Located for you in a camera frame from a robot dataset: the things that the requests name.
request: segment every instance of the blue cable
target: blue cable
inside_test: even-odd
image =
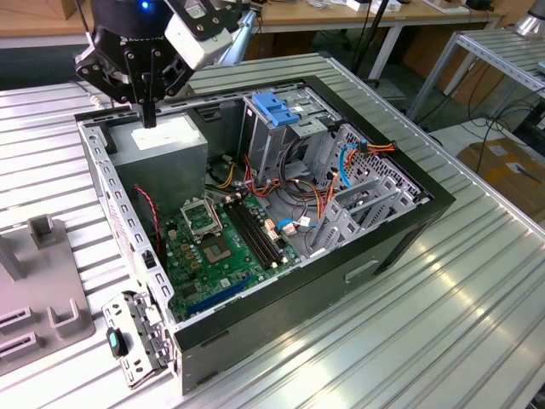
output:
[[[344,182],[347,187],[350,187],[350,181],[348,181],[347,175],[344,172],[344,152],[347,151],[348,148],[357,149],[357,145],[345,145],[342,147],[341,152],[339,153],[339,174],[341,175],[341,180]]]
[[[295,222],[292,219],[283,219],[278,223],[277,228],[278,228],[278,230],[282,230],[282,228],[285,228],[286,225],[288,225],[290,223],[295,223]],[[316,225],[311,224],[310,226],[303,226],[303,227],[304,228],[315,228]]]

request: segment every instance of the red cable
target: red cable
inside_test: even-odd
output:
[[[157,254],[159,254],[159,251],[161,249],[161,235],[159,234],[159,220],[157,217],[157,209],[155,207],[155,204],[153,203],[152,198],[150,198],[150,195],[147,194],[141,187],[134,186],[134,190],[136,190],[136,192],[144,196],[144,199],[147,200],[147,203],[150,205],[150,208],[152,209],[153,223],[155,224],[155,237],[157,239]]]

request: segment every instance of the motherboard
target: motherboard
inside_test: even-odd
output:
[[[297,264],[288,238],[274,241],[266,211],[253,196],[219,204],[196,200],[162,223],[166,270],[175,296],[169,306],[186,320]]]

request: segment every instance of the blue drive bay latch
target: blue drive bay latch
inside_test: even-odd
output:
[[[274,126],[282,126],[297,122],[300,117],[290,111],[284,100],[272,92],[260,92],[252,95],[252,101],[271,120]]]

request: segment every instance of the wooden desk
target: wooden desk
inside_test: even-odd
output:
[[[83,6],[90,26],[89,0]],[[448,15],[441,13],[422,0],[413,0],[403,5],[396,13],[385,13],[381,27],[390,27],[376,63],[370,73],[371,78],[379,78],[386,61],[392,52],[401,30],[405,26],[426,26],[457,24],[463,22],[487,22],[486,28],[493,28],[503,13],[472,10],[469,14]],[[346,6],[333,4],[329,9],[316,9],[306,0],[296,3],[265,4],[262,18],[262,32],[311,32],[341,28],[362,28],[365,13],[357,13]],[[368,26],[373,21],[371,13]],[[0,49],[41,47],[68,44],[85,44],[83,27],[78,14],[69,20],[51,20],[43,17],[0,10]]]

